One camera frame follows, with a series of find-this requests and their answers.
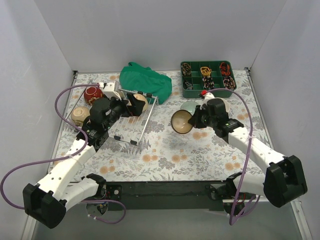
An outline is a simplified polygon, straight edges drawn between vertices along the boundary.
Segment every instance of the wire dish rack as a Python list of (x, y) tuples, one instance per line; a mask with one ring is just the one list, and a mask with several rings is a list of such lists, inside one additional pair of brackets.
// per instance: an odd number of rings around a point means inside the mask
[(109, 129), (109, 137), (137, 146), (145, 133), (155, 105), (159, 105), (159, 99), (157, 96), (141, 91), (129, 91), (121, 88), (118, 90), (123, 93), (124, 99), (128, 99), (127, 93), (141, 94), (147, 99), (148, 107), (140, 116), (120, 117)]

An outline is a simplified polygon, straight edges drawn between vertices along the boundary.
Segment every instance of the red object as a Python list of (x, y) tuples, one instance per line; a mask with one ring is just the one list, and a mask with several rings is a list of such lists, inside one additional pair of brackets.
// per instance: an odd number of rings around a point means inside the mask
[(230, 66), (226, 64), (224, 61), (220, 64), (220, 72), (223, 76), (230, 75)]
[(84, 100), (87, 104), (92, 105), (95, 100), (100, 99), (104, 96), (104, 93), (100, 88), (96, 86), (88, 87), (83, 94)]
[(239, 202), (239, 200), (236, 202), (236, 204), (243, 204), (244, 202), (245, 202), (245, 200), (246, 200), (246, 194), (245, 193), (243, 193), (243, 200), (242, 200), (242, 202)]

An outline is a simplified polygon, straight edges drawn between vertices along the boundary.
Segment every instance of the white enclosure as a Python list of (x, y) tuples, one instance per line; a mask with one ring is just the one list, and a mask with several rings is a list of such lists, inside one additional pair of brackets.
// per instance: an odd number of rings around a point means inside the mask
[[(309, 187), (302, 208), (320, 239), (319, 1), (0, 0), (0, 19), (1, 179), (51, 157), (60, 124), (54, 101), (72, 84), (72, 70), (120, 71), (131, 61), (177, 70), (185, 60), (228, 60), (251, 68), (275, 149), (301, 159)], [(22, 205), (23, 187), (46, 169), (12, 174), (8, 197)], [(1, 239), (20, 239), (26, 219), (0, 197)]]
[[(60, 118), (54, 102), (71, 85), (72, 71), (33, 1), (0, 1), (1, 168), (50, 159)], [(61, 99), (63, 110), (66, 98)], [(48, 165), (26, 167), (7, 179), (4, 190), (23, 205), (26, 183), (42, 178)], [(20, 239), (27, 215), (0, 197), (0, 239)]]
[(35, 0), (66, 60), (79, 72), (130, 61), (176, 70), (185, 60), (250, 67), (285, 0)]

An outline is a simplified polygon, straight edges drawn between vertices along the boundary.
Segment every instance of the green towel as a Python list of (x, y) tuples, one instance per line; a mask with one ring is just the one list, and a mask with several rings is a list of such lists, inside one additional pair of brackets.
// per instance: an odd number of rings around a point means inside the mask
[(125, 90), (142, 91), (157, 96), (159, 104), (164, 103), (172, 92), (170, 77), (157, 73), (150, 67), (142, 67), (135, 62), (129, 62), (128, 66), (122, 69), (119, 81)]

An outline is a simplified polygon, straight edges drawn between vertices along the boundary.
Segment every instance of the cable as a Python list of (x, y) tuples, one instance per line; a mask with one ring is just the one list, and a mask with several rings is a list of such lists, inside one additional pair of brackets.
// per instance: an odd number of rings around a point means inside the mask
[(249, 116), (249, 121), (250, 121), (250, 131), (249, 131), (249, 142), (248, 142), (248, 148), (247, 148), (247, 151), (246, 151), (246, 155), (245, 155), (245, 161), (244, 161), (244, 165), (243, 165), (243, 170), (242, 170), (242, 173), (241, 173), (241, 176), (240, 176), (240, 180), (239, 180), (239, 185), (236, 189), (236, 192), (235, 192), (235, 196), (234, 196), (234, 199), (233, 199), (233, 203), (232, 203), (232, 207), (231, 207), (231, 213), (230, 213), (230, 219), (229, 219), (229, 224), (232, 226), (233, 224), (236, 223), (236, 221), (238, 221), (238, 219), (240, 217), (243, 217), (243, 216), (246, 216), (248, 215), (249, 213), (252, 212), (252, 210), (257, 206), (258, 202), (259, 202), (259, 199), (260, 199), (260, 196), (257, 198), (255, 204), (253, 205), (253, 207), (251, 209), (249, 209), (248, 212), (244, 213), (242, 215), (242, 213), (248, 208), (248, 205), (255, 199), (255, 196), (253, 196), (249, 202), (247, 203), (247, 205), (240, 211), (240, 213), (234, 217), (234, 214), (235, 214), (235, 209), (236, 209), (236, 205), (237, 205), (237, 201), (238, 201), (238, 198), (239, 198), (239, 193), (240, 193), (240, 189), (241, 189), (241, 186), (242, 186), (242, 183), (244, 181), (244, 177), (245, 177), (245, 174), (246, 174), (246, 169), (247, 169), (247, 165), (248, 165), (248, 162), (249, 162), (249, 157), (250, 157), (250, 151), (251, 151), (251, 145), (252, 145), (252, 133), (254, 131), (254, 125), (253, 125), (253, 122), (252, 122), (252, 117), (251, 117), (251, 114), (250, 114), (250, 110), (249, 110), (249, 107), (248, 105), (246, 104), (245, 100), (241, 97), (241, 95), (233, 90), (230, 90), (230, 89), (226, 89), (226, 88), (217, 88), (217, 89), (212, 89), (212, 90), (207, 90), (206, 92), (207, 93), (214, 93), (214, 92), (217, 92), (217, 91), (228, 91), (228, 92), (231, 92), (235, 95), (237, 95), (240, 100), (243, 102), (244, 104), (244, 107), (248, 113), (248, 116)]
[(246, 194), (243, 193), (243, 199), (242, 199), (242, 201), (239, 202), (239, 199), (238, 199), (238, 201), (236, 202), (236, 204), (243, 204), (243, 203), (245, 202), (245, 200), (246, 200)]
[(121, 222), (125, 218), (126, 213), (127, 213), (126, 206), (122, 202), (116, 201), (116, 200), (109, 200), (109, 199), (107, 199), (107, 200), (106, 199), (105, 200), (83, 200), (82, 201), (82, 203), (87, 203), (87, 204), (96, 204), (96, 203), (105, 203), (105, 202), (119, 204), (123, 208), (123, 214), (117, 221), (108, 221), (108, 220), (105, 220), (101, 217), (93, 216), (91, 214), (89, 214), (89, 216), (94, 219), (97, 219), (101, 222), (104, 222), (106, 224), (117, 224), (117, 223)]
[[(71, 87), (68, 87), (66, 88), (65, 90), (63, 90), (55, 99), (55, 102), (54, 102), (54, 109), (56, 111), (56, 113), (58, 114), (58, 116), (64, 121), (66, 122), (67, 124), (70, 124), (72, 127), (78, 129), (83, 135), (84, 135), (84, 145), (76, 152), (72, 153), (71, 155), (72, 156), (75, 156), (77, 154), (79, 154), (83, 149), (85, 149), (86, 145), (88, 144), (88, 136), (87, 134), (80, 128), (80, 127), (77, 127), (75, 126), (72, 122), (68, 121), (66, 118), (64, 118), (60, 112), (58, 111), (58, 101), (60, 99), (60, 97), (67, 91), (70, 91), (71, 89), (74, 89), (74, 88), (79, 88), (79, 87), (90, 87), (90, 86), (94, 86), (94, 87), (98, 87), (99, 85), (98, 84), (80, 84), (80, 85), (74, 85), (74, 86), (71, 86)], [(70, 158), (69, 156), (63, 156), (63, 157), (58, 157), (58, 158), (55, 158), (55, 159), (49, 159), (49, 160), (43, 160), (43, 161), (34, 161), (34, 162), (29, 162), (29, 163), (25, 163), (25, 164), (22, 164), (22, 165), (19, 165), (19, 166), (16, 166), (15, 168), (11, 169), (10, 171), (8, 171), (3, 179), (1, 180), (1, 183), (0, 183), (0, 193), (3, 197), (3, 199), (12, 207), (16, 208), (16, 209), (22, 209), (24, 210), (25, 208), (23, 206), (18, 206), (16, 204), (14, 204), (13, 202), (11, 202), (5, 192), (4, 192), (4, 183), (5, 183), (5, 180), (7, 179), (7, 177), (12, 174), (14, 171), (18, 170), (18, 169), (21, 169), (21, 168), (24, 168), (24, 167), (28, 167), (28, 166), (32, 166), (32, 165), (38, 165), (38, 164), (46, 164), (46, 163), (51, 163), (51, 162), (56, 162), (56, 161), (62, 161), (62, 160), (66, 160)]]

